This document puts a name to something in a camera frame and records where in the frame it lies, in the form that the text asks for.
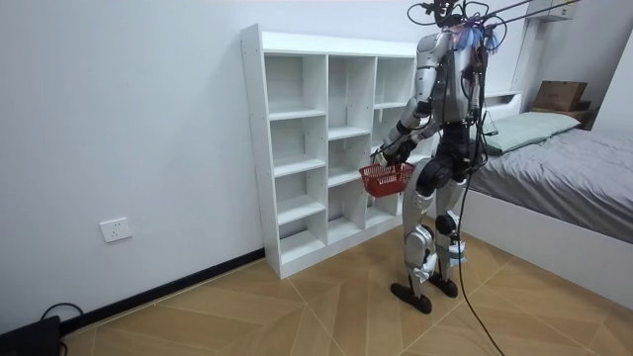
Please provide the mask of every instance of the wooden floor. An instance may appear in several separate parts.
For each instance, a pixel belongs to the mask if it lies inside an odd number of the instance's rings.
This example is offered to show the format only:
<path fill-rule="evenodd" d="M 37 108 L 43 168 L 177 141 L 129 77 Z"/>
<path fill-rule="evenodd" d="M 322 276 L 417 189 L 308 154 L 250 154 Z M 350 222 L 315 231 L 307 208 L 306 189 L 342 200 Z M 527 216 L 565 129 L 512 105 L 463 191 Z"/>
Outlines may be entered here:
<path fill-rule="evenodd" d="M 265 261 L 254 263 L 71 335 L 69 355 L 497 355 L 462 298 L 426 286 L 433 313 L 423 315 L 391 295 L 391 283 L 407 282 L 401 234 L 396 228 L 283 281 Z M 507 356 L 633 355 L 633 311 L 465 240 L 467 293 Z"/>

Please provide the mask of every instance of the gray blanket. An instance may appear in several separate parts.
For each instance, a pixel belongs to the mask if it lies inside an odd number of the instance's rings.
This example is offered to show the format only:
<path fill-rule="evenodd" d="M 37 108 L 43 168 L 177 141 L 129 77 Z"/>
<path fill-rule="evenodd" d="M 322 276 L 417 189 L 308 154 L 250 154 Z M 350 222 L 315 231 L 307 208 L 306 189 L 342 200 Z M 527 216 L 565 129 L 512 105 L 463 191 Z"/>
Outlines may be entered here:
<path fill-rule="evenodd" d="M 489 163 L 472 187 L 633 243 L 633 139 L 571 130 Z"/>

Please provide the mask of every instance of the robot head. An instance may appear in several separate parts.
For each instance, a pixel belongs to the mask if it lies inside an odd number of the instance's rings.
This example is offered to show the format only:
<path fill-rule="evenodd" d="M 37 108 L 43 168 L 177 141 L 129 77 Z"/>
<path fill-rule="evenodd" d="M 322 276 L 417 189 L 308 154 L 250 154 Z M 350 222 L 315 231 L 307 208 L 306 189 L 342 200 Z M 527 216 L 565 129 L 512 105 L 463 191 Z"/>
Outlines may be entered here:
<path fill-rule="evenodd" d="M 426 15 L 433 13 L 435 24 L 440 27 L 453 27 L 462 23 L 462 15 L 453 14 L 455 4 L 459 0 L 433 0 L 433 3 L 422 3 Z"/>

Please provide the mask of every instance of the red plastic basket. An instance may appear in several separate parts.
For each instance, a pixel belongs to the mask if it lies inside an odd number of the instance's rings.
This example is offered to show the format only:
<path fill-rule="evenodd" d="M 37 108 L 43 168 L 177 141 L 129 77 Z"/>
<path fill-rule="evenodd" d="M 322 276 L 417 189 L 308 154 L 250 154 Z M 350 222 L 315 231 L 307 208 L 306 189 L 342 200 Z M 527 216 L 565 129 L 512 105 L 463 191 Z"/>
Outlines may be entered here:
<path fill-rule="evenodd" d="M 413 172 L 413 166 L 408 163 L 390 167 L 372 164 L 359 171 L 367 193 L 372 197 L 381 198 L 404 191 Z"/>

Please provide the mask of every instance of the white bookshelf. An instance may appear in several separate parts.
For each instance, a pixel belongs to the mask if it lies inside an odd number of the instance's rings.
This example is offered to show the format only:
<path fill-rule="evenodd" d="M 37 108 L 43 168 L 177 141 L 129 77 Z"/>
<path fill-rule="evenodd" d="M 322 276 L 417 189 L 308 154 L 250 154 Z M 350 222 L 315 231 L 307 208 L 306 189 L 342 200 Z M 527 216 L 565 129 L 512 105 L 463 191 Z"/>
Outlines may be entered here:
<path fill-rule="evenodd" d="M 415 44 L 258 25 L 241 40 L 264 247 L 278 275 L 400 224 L 398 195 L 371 198 L 358 169 L 411 96 Z"/>

